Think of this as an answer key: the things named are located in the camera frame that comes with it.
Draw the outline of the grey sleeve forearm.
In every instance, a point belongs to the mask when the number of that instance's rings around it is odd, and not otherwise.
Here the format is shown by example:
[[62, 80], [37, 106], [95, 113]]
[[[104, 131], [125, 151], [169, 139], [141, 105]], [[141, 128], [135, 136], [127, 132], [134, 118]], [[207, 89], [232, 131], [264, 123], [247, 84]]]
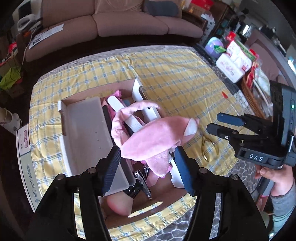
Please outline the grey sleeve forearm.
[[295, 184], [282, 196], [271, 196], [273, 203], [273, 233], [276, 234], [286, 223], [295, 208]]

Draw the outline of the person right hand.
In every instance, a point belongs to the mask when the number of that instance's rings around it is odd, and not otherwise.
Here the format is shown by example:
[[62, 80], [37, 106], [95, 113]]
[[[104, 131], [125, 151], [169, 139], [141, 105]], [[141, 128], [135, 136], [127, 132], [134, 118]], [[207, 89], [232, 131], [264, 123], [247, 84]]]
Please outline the person right hand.
[[286, 195], [295, 182], [291, 166], [283, 165], [281, 169], [270, 169], [259, 165], [255, 167], [256, 179], [264, 177], [274, 182], [271, 190], [271, 195], [274, 197]]

